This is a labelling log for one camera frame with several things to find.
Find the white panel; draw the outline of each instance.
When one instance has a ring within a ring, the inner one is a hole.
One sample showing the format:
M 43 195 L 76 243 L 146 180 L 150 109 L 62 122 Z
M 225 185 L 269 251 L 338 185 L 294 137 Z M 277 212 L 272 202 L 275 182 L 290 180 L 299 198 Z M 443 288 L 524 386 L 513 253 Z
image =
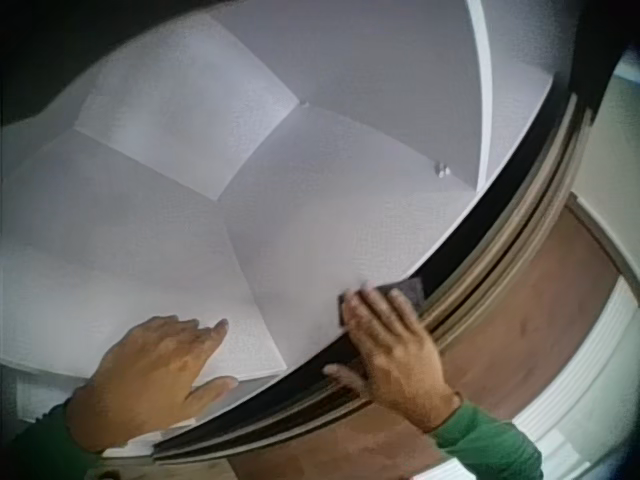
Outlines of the white panel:
M 212 200 L 75 131 L 3 200 L 5 362 L 89 377 L 130 327 L 175 313 L 230 320 L 199 381 L 284 368 Z
M 491 148 L 491 131 L 493 128 L 493 71 L 491 48 L 489 46 L 489 32 L 484 16 L 482 2 L 467 0 L 467 8 L 471 16 L 471 24 L 476 40 L 478 52 L 478 71 L 480 72 L 480 92 L 482 106 L 482 133 L 480 140 L 480 158 L 478 164 L 477 190 L 481 190 L 487 181 L 489 164 L 489 150 Z
M 640 52 L 634 47 L 627 48 L 613 74 L 640 84 Z
M 474 197 L 405 145 L 307 107 L 260 146 L 220 203 L 256 302 L 295 367 L 341 333 L 343 289 L 404 277 Z
M 481 93 L 464 0 L 249 0 L 213 15 L 299 98 L 476 187 Z
M 35 422 L 56 405 L 64 403 L 85 379 L 19 372 L 16 375 L 18 417 Z
M 589 405 L 593 404 L 593 402 L 588 404 L 586 410 L 584 406 L 581 407 L 580 404 L 584 403 L 585 397 L 599 398 L 604 395 L 604 397 L 615 399 L 616 394 L 621 390 L 634 391 L 636 398 L 624 398 L 621 401 L 629 405 L 637 404 L 637 389 L 634 389 L 633 386 L 631 388 L 624 386 L 624 383 L 629 383 L 630 380 L 634 384 L 638 383 L 637 375 L 634 377 L 630 369 L 626 370 L 626 377 L 617 379 L 619 386 L 610 392 L 603 393 L 597 384 L 605 377 L 609 383 L 612 379 L 614 382 L 616 381 L 613 378 L 615 374 L 612 376 L 612 371 L 607 363 L 618 355 L 617 352 L 621 344 L 626 341 L 626 339 L 623 340 L 623 337 L 629 328 L 633 328 L 635 333 L 629 342 L 631 349 L 627 348 L 626 350 L 627 352 L 637 352 L 635 347 L 637 346 L 638 333 L 640 333 L 638 321 L 640 321 L 638 303 L 629 285 L 620 277 L 598 321 L 573 358 L 553 382 L 514 418 L 515 426 L 536 442 L 540 449 L 543 455 L 545 478 L 575 478 L 573 475 L 583 471 L 590 460 L 597 460 L 597 458 L 589 458 L 585 452 L 579 451 L 575 439 L 567 438 L 568 435 L 562 431 L 567 430 L 563 424 L 568 423 L 568 417 L 574 416 L 570 424 L 575 424 L 576 414 L 579 416 L 582 412 L 588 411 Z M 634 372 L 637 370 L 637 361 L 632 370 Z M 607 416 L 606 407 L 603 411 L 601 409 L 601 414 L 605 418 L 612 417 L 612 415 Z M 630 415 L 626 418 L 635 418 L 635 416 Z M 582 435 L 597 437 L 602 434 L 601 430 L 594 431 L 593 434 L 586 430 L 584 428 L 581 430 Z M 611 447 L 613 446 L 615 446 L 615 442 L 611 442 Z M 449 460 L 416 475 L 414 480 L 471 478 L 474 477 L 462 467 L 458 460 Z
M 80 75 L 38 115 L 2 126 L 2 176 L 5 180 L 22 162 L 73 127 L 99 70 L 100 67 L 94 67 Z M 5 98 L 24 95 L 9 88 L 2 92 Z
M 574 407 L 602 371 L 632 321 L 638 303 L 620 277 L 597 323 L 560 374 L 514 420 L 534 440 Z
M 597 462 L 633 432 L 640 402 L 640 311 L 615 353 L 558 429 L 587 460 Z
M 493 128 L 487 177 L 493 180 L 529 130 L 551 88 L 552 76 L 518 61 L 494 59 Z
M 567 80 L 585 0 L 482 2 L 492 57 L 532 65 Z
M 640 276 L 640 85 L 613 77 L 573 191 Z
M 110 55 L 76 128 L 216 199 L 297 103 L 235 37 L 200 13 Z

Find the white wall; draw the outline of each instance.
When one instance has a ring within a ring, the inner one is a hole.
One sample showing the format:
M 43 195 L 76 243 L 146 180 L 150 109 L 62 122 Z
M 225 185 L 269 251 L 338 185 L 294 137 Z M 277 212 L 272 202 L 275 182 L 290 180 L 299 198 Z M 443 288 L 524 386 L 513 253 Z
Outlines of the white wall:
M 213 15 L 301 100 L 477 186 L 481 92 L 464 0 L 249 0 Z
M 640 275 L 640 85 L 609 83 L 573 191 Z

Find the brown floor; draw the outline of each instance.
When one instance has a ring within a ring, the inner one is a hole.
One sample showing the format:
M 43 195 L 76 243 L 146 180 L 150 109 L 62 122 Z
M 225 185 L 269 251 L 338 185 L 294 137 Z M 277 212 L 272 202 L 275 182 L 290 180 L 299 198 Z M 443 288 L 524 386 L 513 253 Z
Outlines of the brown floor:
M 237 480 L 225 460 L 170 466 L 140 465 L 136 459 L 127 463 L 96 468 L 88 473 L 87 480 Z
M 565 210 L 493 312 L 445 353 L 450 383 L 509 419 L 559 373 L 618 274 Z M 439 461 L 430 441 L 376 406 L 305 437 L 230 459 L 239 480 L 399 480 Z

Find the curved wooden trim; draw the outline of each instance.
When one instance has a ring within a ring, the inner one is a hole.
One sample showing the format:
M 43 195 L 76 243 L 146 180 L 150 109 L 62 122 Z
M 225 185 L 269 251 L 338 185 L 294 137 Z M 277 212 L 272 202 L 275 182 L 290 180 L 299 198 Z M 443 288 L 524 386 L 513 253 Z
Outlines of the curved wooden trim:
M 576 97 L 572 97 L 550 147 L 540 155 L 509 207 L 470 259 L 431 297 L 422 319 L 432 330 L 440 348 L 445 348 L 457 335 L 481 319 L 539 248 L 565 204 L 591 119 L 590 112 L 580 108 Z M 354 362 L 353 366 L 358 368 L 359 362 Z M 283 442 L 332 423 L 368 404 L 354 399 L 332 407 L 345 396 L 346 392 L 327 383 L 326 388 L 304 401 L 256 424 L 212 438 L 195 448 L 158 452 L 155 458 L 166 463 L 184 463 L 239 454 Z M 315 418 L 304 421 L 305 417 L 309 418 L 305 413 L 309 412 L 314 412 L 315 415 L 309 416 Z
M 585 109 L 575 118 L 579 122 L 575 132 L 570 134 L 569 142 L 561 154 L 549 189 L 541 199 L 528 223 L 518 233 L 509 251 L 496 264 L 495 269 L 471 295 L 469 300 L 458 309 L 441 329 L 433 332 L 441 349 L 446 348 L 463 331 L 467 331 L 497 302 L 507 291 L 522 270 L 540 249 L 543 241 L 555 224 L 571 191 L 578 171 L 580 159 L 584 153 L 593 115 Z
M 609 234 L 604 228 L 596 221 L 595 218 L 584 208 L 584 206 L 578 200 L 578 196 L 571 192 L 567 199 L 567 208 L 573 213 L 578 221 L 584 225 L 589 231 L 591 236 L 598 242 L 600 247 L 605 251 L 611 263 L 616 267 L 616 270 L 620 272 L 620 275 L 627 281 L 633 295 L 636 300 L 640 302 L 640 278 L 636 275 L 633 267 L 622 254 L 620 249 L 616 246 L 615 242 L 611 239 Z

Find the green sleeve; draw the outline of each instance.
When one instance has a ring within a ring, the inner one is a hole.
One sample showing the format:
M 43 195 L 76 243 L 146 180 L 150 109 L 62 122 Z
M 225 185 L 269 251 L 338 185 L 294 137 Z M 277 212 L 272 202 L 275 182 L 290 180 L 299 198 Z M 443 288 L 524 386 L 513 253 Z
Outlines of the green sleeve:
M 65 422 L 65 406 L 58 405 L 10 444 L 12 461 L 24 480 L 82 480 L 100 455 L 80 448 Z
M 542 455 L 510 422 L 465 402 L 431 433 L 436 445 L 478 479 L 542 479 Z

